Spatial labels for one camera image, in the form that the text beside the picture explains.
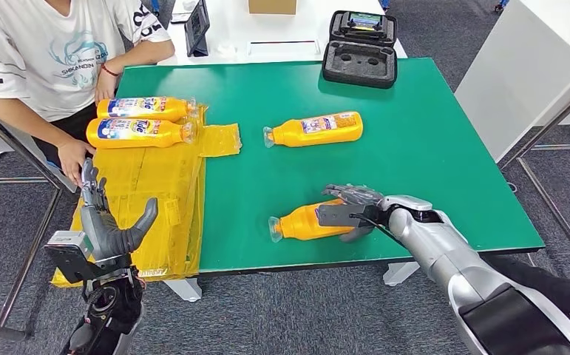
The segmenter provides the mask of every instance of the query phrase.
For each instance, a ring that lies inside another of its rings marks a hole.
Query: cardboard
[[[250,13],[295,15],[297,0],[248,0]]]

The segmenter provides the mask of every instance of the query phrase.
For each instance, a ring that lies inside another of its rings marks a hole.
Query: green table
[[[429,200],[479,251],[543,247],[433,61],[403,59],[398,68],[392,89],[326,82],[319,63],[126,71],[118,97],[195,97],[210,106],[209,124],[240,125],[241,153],[206,159],[201,273],[409,260],[405,249],[378,231],[351,244],[336,237],[272,243],[268,218],[328,200],[320,195],[327,183]],[[363,117],[356,142],[263,144],[264,126],[348,110]]]

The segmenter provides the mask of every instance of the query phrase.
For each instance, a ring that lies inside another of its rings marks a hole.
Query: yellow bottle
[[[299,207],[281,218],[269,217],[271,240],[274,243],[282,238],[311,240],[348,233],[353,227],[320,226],[317,219],[317,209],[320,205],[340,205],[342,203],[342,200],[335,199]]]
[[[312,146],[356,141],[363,133],[363,121],[358,112],[347,111],[332,115],[289,120],[276,128],[265,127],[265,146]]]
[[[141,118],[175,122],[187,116],[194,103],[179,98],[113,98],[98,104],[98,118]]]
[[[95,148],[136,148],[174,143],[193,143],[195,125],[183,125],[161,120],[135,120],[131,118],[96,118],[86,128],[86,138]]]

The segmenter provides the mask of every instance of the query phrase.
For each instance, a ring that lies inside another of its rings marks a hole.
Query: plastic wrap
[[[195,144],[169,148],[98,149],[93,158],[106,177],[110,210],[120,228],[131,226],[150,197],[158,198],[159,215],[132,254],[139,275],[146,280],[174,280],[197,274],[200,267],[204,210],[204,159],[237,154],[240,150],[236,124],[204,126],[206,106],[198,105],[179,124],[197,127]],[[71,230],[82,230],[80,201]],[[52,284],[71,287],[57,269]]]

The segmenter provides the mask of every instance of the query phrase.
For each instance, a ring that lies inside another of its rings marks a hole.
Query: hand
[[[104,66],[115,74],[123,72],[123,66],[116,64],[112,59]],[[100,69],[98,84],[95,87],[95,105],[105,98],[115,98],[115,88],[117,86],[117,76],[113,76],[104,69]]]
[[[346,205],[374,205],[377,206],[383,199],[383,194],[374,191],[367,186],[353,186],[328,184],[322,191],[322,195],[332,195],[344,201]],[[338,208],[337,206],[325,206],[325,209]],[[340,235],[342,242],[352,242],[371,233],[374,226],[356,227],[346,234]]]
[[[153,197],[147,201],[145,211],[131,228],[119,229],[106,199],[106,178],[101,178],[98,183],[98,169],[89,158],[84,161],[82,178],[84,206],[80,217],[84,233],[94,246],[93,257],[102,260],[137,250],[158,216],[157,199]]]
[[[376,205],[383,194],[374,191],[367,186],[353,186],[328,184],[322,191],[322,195],[333,195],[341,198],[347,205]]]
[[[56,148],[58,148],[58,157],[61,159],[63,174],[74,184],[82,187],[80,168],[84,165],[86,152],[95,154],[95,148],[74,138],[57,145]]]

